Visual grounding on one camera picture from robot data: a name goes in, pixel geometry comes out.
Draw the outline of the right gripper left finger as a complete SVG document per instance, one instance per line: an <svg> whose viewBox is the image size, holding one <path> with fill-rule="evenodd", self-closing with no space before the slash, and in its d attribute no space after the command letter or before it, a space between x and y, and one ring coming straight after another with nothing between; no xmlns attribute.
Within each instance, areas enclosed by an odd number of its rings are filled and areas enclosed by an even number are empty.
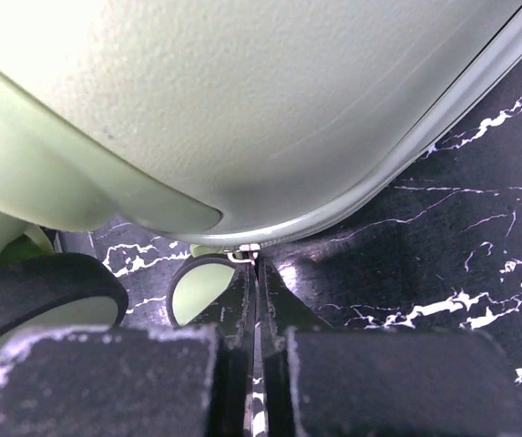
<svg viewBox="0 0 522 437"><path fill-rule="evenodd" d="M64 323L53 310L0 338L0 436L248 436L251 274L191 326Z"/></svg>

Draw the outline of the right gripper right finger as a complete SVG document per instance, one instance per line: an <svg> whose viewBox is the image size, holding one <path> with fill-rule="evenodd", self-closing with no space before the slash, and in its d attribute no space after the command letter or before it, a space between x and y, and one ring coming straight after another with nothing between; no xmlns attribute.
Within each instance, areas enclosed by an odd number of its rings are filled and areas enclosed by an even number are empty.
<svg viewBox="0 0 522 437"><path fill-rule="evenodd" d="M493 340L469 330L351 330L257 268L271 436L522 436L522 393Z"/></svg>

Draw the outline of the metal zipper pull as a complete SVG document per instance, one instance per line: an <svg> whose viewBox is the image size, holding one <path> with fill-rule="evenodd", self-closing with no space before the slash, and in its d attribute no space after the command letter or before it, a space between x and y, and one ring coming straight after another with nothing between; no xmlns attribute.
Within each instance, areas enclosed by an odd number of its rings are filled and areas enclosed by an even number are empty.
<svg viewBox="0 0 522 437"><path fill-rule="evenodd" d="M227 253L227 258L234 264L251 264L254 266L259 257L261 246L257 243L244 244Z"/></svg>

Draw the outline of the green hard-shell suitcase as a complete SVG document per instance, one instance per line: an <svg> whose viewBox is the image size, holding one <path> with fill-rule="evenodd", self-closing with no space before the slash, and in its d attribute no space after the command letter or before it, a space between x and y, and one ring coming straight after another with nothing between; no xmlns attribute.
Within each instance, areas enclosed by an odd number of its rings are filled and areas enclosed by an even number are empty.
<svg viewBox="0 0 522 437"><path fill-rule="evenodd" d="M522 60L522 1L0 1L0 255L121 215L227 250L368 202Z"/></svg>

